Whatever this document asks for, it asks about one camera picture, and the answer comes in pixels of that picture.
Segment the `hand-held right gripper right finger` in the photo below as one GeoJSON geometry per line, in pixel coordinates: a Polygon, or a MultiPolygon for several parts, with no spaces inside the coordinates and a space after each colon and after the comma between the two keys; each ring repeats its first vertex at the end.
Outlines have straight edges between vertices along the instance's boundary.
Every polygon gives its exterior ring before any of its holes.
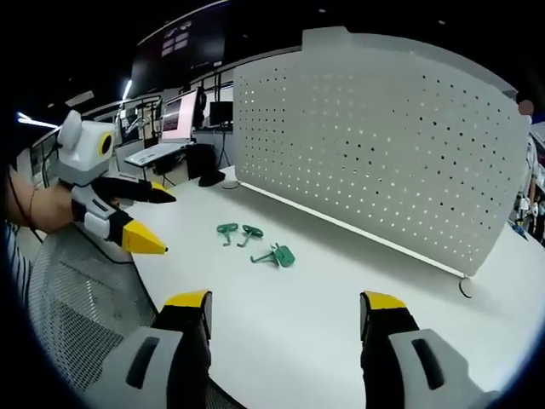
{"type": "Polygon", "coordinates": [[[360,294],[360,339],[367,408],[487,408],[500,396],[474,383],[468,361],[396,297],[360,294]]]}

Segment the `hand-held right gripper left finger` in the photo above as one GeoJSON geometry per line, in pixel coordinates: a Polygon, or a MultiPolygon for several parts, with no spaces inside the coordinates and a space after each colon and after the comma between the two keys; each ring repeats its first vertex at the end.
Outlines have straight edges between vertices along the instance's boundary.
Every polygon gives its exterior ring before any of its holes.
{"type": "Polygon", "coordinates": [[[168,299],[104,359],[84,393],[90,408],[205,408],[211,353],[212,292],[168,299]]]}

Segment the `person's left hand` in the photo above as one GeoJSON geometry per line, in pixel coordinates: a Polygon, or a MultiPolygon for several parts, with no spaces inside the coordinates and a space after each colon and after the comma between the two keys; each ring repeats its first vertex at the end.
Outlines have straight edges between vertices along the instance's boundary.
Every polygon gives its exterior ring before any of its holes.
{"type": "Polygon", "coordinates": [[[68,226],[74,221],[71,192],[60,184],[38,189],[32,200],[31,216],[35,228],[45,233],[68,226]]]}

